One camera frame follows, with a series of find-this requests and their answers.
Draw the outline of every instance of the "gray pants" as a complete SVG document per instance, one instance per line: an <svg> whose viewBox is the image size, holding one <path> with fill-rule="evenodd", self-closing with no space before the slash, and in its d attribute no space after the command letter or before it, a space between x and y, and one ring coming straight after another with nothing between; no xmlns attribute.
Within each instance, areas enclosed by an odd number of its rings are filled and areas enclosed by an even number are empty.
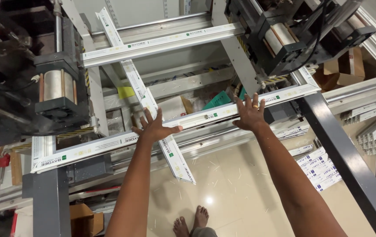
<svg viewBox="0 0 376 237"><path fill-rule="evenodd" d="M191 230L190 237L217 237L216 231L210 227L197 227Z"/></svg>

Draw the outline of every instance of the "brown cardboard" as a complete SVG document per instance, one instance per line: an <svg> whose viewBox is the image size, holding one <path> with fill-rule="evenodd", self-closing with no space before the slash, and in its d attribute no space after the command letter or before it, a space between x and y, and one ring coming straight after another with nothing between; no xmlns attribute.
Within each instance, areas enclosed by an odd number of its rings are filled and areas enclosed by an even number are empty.
<svg viewBox="0 0 376 237"><path fill-rule="evenodd" d="M336 60L324 63L324 80L320 80L321 89L329 91L364 81L365 71L362 53L359 47L349 49Z"/></svg>
<svg viewBox="0 0 376 237"><path fill-rule="evenodd" d="M85 204L69 206L72 237L93 237L103 230L103 213L94 214Z"/></svg>

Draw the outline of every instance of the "black metal beam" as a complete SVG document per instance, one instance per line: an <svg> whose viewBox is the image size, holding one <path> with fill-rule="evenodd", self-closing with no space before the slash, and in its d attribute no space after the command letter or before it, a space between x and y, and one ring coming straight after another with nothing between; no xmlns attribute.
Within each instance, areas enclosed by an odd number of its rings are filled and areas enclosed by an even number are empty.
<svg viewBox="0 0 376 237"><path fill-rule="evenodd" d="M376 177L327 107L320 92L296 102L376 233Z"/></svg>
<svg viewBox="0 0 376 237"><path fill-rule="evenodd" d="M67 167L33 176L33 236L71 236Z"/></svg>

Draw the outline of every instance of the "left hand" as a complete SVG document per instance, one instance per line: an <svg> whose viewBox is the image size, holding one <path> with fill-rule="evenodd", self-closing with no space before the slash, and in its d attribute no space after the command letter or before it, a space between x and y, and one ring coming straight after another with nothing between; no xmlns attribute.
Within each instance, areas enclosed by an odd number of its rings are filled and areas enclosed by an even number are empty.
<svg viewBox="0 0 376 237"><path fill-rule="evenodd" d="M137 127L132 127L132 131L139 135L140 140L146 140L153 143L162 140L171 134L178 133L183 129L182 126L163 127L161 108L157 110L156 119L153 119L150 111L147 108L144 108L144 111L147 121L144 119L144 116L141 116L139 119L141 125L143 126L143 130Z"/></svg>

